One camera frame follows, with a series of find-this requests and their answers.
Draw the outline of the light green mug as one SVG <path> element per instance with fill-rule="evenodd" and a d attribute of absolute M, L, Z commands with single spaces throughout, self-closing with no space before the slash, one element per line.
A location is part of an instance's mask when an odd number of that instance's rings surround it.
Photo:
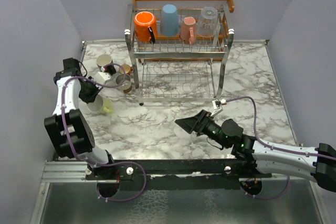
<path fill-rule="evenodd" d="M 87 107 L 92 113 L 112 113 L 112 102 L 101 95 L 97 95 L 93 103 L 88 103 Z"/>

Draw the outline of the black faceted mug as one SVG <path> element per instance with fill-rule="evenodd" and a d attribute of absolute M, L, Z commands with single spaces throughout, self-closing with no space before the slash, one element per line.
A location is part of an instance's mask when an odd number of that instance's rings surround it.
<path fill-rule="evenodd" d="M 96 65 L 101 72 L 107 72 L 110 75 L 114 75 L 117 72 L 113 66 L 112 57 L 108 54 L 99 55 L 96 58 Z"/>

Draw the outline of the cream cup brown band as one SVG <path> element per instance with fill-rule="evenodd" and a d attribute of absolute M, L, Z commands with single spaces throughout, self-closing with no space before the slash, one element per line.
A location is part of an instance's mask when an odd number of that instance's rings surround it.
<path fill-rule="evenodd" d="M 115 82 L 118 85 L 117 89 L 124 93 L 129 93 L 132 90 L 131 77 L 128 74 L 119 74 Z"/>

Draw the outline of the small copper orange cup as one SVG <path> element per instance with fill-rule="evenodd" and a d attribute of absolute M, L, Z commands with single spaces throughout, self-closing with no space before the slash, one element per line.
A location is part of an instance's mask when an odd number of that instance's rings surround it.
<path fill-rule="evenodd" d="M 127 75 L 131 75 L 133 71 L 133 67 L 128 65 L 128 64 L 123 64 L 122 66 L 119 67 L 119 73 L 120 74 L 127 74 Z"/>

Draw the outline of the pink ceramic mug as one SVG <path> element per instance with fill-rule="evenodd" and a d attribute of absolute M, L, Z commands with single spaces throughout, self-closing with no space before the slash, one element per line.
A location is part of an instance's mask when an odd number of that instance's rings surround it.
<path fill-rule="evenodd" d="M 197 23 L 194 17 L 185 17 L 181 22 L 180 41 L 186 45 L 196 42 Z"/>

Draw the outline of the clear plastic tumbler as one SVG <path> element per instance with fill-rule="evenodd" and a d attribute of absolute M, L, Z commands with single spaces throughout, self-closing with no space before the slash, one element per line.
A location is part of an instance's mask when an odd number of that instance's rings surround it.
<path fill-rule="evenodd" d="M 202 37 L 214 36 L 218 22 L 218 11 L 213 7 L 201 9 L 197 22 L 197 34 Z"/>

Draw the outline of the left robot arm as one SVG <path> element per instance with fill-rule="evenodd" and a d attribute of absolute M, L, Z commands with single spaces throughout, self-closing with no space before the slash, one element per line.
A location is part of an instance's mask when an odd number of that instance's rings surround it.
<path fill-rule="evenodd" d="M 94 175 L 110 179 L 116 166 L 112 155 L 96 146 L 93 132 L 79 109 L 79 101 L 96 102 L 101 89 L 92 78 L 82 75 L 79 60 L 63 60 L 62 71 L 56 72 L 57 104 L 52 116 L 44 119 L 44 127 L 59 157 L 75 158 L 88 164 Z"/>

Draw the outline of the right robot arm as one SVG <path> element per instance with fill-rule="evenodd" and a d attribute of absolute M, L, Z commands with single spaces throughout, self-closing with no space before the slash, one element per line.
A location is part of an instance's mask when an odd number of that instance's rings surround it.
<path fill-rule="evenodd" d="M 246 177 L 256 174 L 283 174 L 317 183 L 321 188 L 335 191 L 335 149 L 321 143 L 318 147 L 298 147 L 273 142 L 261 142 L 243 133 L 234 120 L 215 123 L 210 112 L 202 110 L 192 117 L 175 123 L 188 134 L 206 135 L 231 154 L 244 160 L 241 171 Z"/>

